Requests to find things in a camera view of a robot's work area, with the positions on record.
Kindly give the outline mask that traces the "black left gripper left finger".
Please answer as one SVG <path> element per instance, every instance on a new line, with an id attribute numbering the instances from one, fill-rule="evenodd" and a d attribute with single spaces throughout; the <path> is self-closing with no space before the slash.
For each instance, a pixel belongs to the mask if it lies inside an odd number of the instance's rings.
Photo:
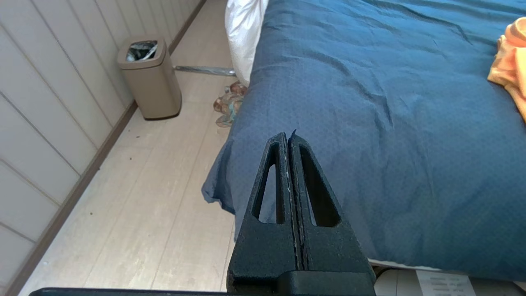
<path id="1" fill-rule="evenodd" d="M 265 186 L 275 168 L 276 223 L 259 220 Z M 283 273 L 300 268 L 296 250 L 293 189 L 287 137 L 272 136 L 265 145 L 242 227 L 228 266 L 228 284 L 275 284 Z"/>

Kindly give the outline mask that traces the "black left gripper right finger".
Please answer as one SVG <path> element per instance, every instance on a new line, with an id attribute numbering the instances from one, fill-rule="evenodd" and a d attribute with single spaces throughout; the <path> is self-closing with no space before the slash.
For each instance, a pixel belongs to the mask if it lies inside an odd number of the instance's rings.
<path id="1" fill-rule="evenodd" d="M 308 142 L 288 141 L 300 267 L 304 271 L 355 274 L 374 284 L 375 274 Z"/>

